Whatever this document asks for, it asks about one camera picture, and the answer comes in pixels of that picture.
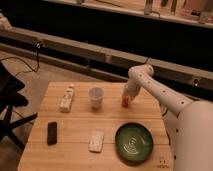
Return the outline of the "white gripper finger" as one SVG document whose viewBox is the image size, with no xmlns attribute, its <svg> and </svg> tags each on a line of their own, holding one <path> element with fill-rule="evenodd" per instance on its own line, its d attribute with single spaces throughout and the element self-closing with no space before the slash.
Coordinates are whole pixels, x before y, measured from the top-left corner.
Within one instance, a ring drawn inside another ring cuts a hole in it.
<svg viewBox="0 0 213 171">
<path fill-rule="evenodd" d="M 122 92 L 122 99 L 126 98 L 127 97 L 127 93 L 126 93 L 126 89 L 123 89 L 123 92 Z"/>
<path fill-rule="evenodd" d="M 128 105 L 130 105 L 134 101 L 135 97 L 128 96 Z"/>
</svg>

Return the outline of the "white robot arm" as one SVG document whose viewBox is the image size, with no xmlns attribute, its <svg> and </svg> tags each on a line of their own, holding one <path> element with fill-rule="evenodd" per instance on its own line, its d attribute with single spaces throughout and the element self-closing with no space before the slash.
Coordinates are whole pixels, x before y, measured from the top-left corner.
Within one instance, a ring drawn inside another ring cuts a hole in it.
<svg viewBox="0 0 213 171">
<path fill-rule="evenodd" d="M 131 67 L 122 102 L 129 105 L 143 87 L 178 119 L 173 171 L 213 171 L 213 102 L 192 100 L 153 74 L 149 64 Z"/>
</svg>

